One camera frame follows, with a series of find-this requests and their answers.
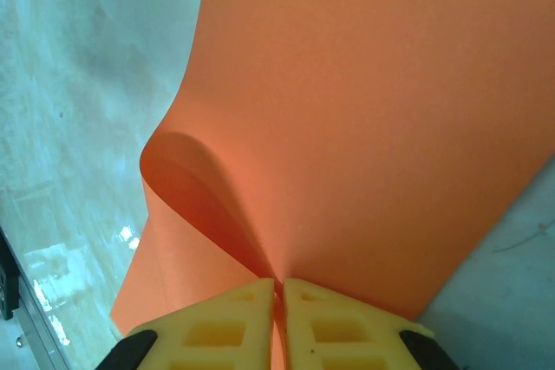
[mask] orange paper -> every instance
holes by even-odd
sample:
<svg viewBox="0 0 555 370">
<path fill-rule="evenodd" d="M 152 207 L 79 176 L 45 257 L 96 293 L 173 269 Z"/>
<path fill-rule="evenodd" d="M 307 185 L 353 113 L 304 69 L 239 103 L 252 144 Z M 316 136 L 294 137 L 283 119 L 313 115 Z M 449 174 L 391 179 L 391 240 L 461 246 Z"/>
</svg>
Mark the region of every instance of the orange paper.
<svg viewBox="0 0 555 370">
<path fill-rule="evenodd" d="M 257 276 L 415 318 L 555 151 L 554 4 L 202 0 L 121 331 Z"/>
</svg>

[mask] rectangular hole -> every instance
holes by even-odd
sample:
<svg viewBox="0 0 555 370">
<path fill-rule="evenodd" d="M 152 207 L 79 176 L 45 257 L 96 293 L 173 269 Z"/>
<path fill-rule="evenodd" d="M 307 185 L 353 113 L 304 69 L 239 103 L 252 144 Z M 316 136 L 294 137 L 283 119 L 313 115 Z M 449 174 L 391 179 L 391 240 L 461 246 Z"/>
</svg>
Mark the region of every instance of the rectangular hole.
<svg viewBox="0 0 555 370">
<path fill-rule="evenodd" d="M 388 370 L 382 357 L 336 357 L 322 359 L 323 370 Z"/>
<path fill-rule="evenodd" d="M 241 321 L 202 321 L 193 325 L 183 345 L 186 347 L 238 347 L 246 325 Z"/>
<path fill-rule="evenodd" d="M 169 370 L 233 370 L 232 363 L 172 363 Z"/>
<path fill-rule="evenodd" d="M 369 335 L 362 322 L 353 318 L 321 318 L 312 321 L 316 342 L 366 342 Z"/>
</svg>

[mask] floor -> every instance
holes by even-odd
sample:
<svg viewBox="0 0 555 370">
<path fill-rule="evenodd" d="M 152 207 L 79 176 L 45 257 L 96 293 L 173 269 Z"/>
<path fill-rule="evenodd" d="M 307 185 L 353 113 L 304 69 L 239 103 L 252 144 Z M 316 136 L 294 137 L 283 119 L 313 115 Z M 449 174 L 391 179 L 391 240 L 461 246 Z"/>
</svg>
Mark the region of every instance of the floor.
<svg viewBox="0 0 555 370">
<path fill-rule="evenodd" d="M 74 368 L 147 217 L 138 158 L 180 84 L 199 0 L 0 0 L 0 221 Z M 555 159 L 421 321 L 467 368 L 555 368 Z"/>
</svg>

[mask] orange sheet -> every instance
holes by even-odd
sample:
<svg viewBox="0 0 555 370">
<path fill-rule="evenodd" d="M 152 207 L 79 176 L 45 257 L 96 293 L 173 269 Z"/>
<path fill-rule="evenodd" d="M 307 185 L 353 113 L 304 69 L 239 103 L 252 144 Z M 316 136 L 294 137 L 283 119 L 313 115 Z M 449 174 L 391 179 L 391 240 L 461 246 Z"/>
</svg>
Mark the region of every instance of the orange sheet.
<svg viewBox="0 0 555 370">
<path fill-rule="evenodd" d="M 202 0 L 126 334 L 303 278 L 415 318 L 555 151 L 555 0 Z"/>
</svg>

